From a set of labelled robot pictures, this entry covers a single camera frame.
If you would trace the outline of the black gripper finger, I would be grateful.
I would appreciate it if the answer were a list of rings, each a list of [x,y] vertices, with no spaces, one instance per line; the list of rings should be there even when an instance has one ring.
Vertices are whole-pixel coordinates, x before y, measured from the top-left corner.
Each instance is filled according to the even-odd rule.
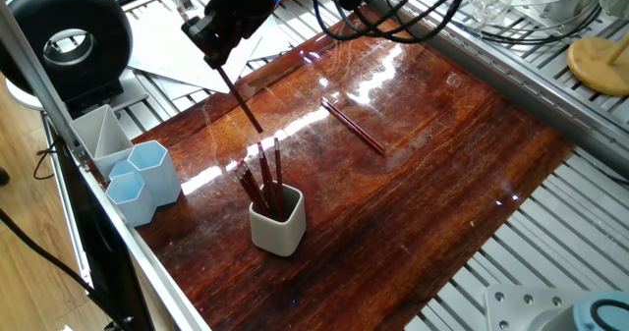
[[[182,32],[210,59],[221,59],[225,51],[225,20],[218,15],[193,17],[181,26]]]
[[[222,67],[231,51],[240,41],[249,38],[256,27],[250,21],[231,21],[226,24],[210,24],[204,29],[206,49],[204,61],[212,68]]]

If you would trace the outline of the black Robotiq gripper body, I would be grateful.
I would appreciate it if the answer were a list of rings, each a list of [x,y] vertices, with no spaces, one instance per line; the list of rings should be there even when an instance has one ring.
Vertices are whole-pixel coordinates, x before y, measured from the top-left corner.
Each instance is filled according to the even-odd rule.
[[[219,39],[251,37],[274,11],[279,0],[210,0],[204,9],[210,29]]]

